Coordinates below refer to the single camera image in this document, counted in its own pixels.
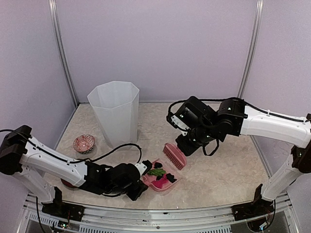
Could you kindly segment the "pink hand brush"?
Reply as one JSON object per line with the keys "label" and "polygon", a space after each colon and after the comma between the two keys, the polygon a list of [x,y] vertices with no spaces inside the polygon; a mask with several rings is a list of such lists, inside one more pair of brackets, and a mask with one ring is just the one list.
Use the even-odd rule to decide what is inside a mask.
{"label": "pink hand brush", "polygon": [[187,165],[187,160],[183,152],[175,144],[165,143],[163,153],[175,165],[178,170],[182,170]]}

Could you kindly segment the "pink plastic dustpan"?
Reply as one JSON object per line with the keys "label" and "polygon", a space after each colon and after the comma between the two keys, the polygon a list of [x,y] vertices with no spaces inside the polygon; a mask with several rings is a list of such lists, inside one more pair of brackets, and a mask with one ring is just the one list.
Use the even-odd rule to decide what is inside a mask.
{"label": "pink plastic dustpan", "polygon": [[169,163],[156,159],[152,164],[151,170],[142,176],[142,180],[154,191],[164,192],[172,189],[181,180],[178,170]]}

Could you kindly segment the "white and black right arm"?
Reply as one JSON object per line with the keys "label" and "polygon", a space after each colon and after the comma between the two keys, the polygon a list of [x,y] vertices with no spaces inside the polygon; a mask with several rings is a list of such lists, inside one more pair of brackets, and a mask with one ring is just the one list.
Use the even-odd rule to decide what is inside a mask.
{"label": "white and black right arm", "polygon": [[293,145],[281,168],[256,188],[248,210],[258,216],[298,177],[310,173],[311,116],[278,114],[235,97],[219,102],[218,110],[214,110],[205,104],[206,100],[191,96],[178,101],[181,106],[175,113],[168,110],[166,120],[181,131],[175,141],[185,156],[199,148],[205,151],[211,141],[224,142],[227,135],[261,136]]}

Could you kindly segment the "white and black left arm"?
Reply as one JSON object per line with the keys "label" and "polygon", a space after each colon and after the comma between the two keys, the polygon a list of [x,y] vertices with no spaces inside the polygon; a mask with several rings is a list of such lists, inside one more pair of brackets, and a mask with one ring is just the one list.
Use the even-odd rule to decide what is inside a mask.
{"label": "white and black left arm", "polygon": [[45,146],[31,131],[27,125],[1,130],[6,136],[0,146],[0,171],[19,180],[58,216],[65,215],[68,205],[57,197],[61,192],[40,172],[56,176],[80,190],[109,198],[127,195],[135,201],[148,188],[141,177],[153,166],[149,160],[109,166],[97,164],[96,159],[73,159]]}

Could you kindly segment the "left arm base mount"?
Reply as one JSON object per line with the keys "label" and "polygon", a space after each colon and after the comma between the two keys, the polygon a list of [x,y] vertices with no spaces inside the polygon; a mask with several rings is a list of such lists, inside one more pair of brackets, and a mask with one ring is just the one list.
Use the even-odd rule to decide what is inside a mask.
{"label": "left arm base mount", "polygon": [[51,202],[42,203],[42,212],[51,216],[65,218],[68,221],[81,222],[85,207],[78,204],[63,202],[62,192],[58,187],[54,187],[54,197]]}

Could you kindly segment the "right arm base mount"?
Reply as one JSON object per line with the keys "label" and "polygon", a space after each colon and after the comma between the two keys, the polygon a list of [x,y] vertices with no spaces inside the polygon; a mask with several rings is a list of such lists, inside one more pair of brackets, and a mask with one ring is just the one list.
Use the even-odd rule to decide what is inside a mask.
{"label": "right arm base mount", "polygon": [[274,201],[267,201],[262,198],[262,186],[263,184],[260,184],[256,188],[253,201],[231,207],[235,221],[265,215],[275,210]]}

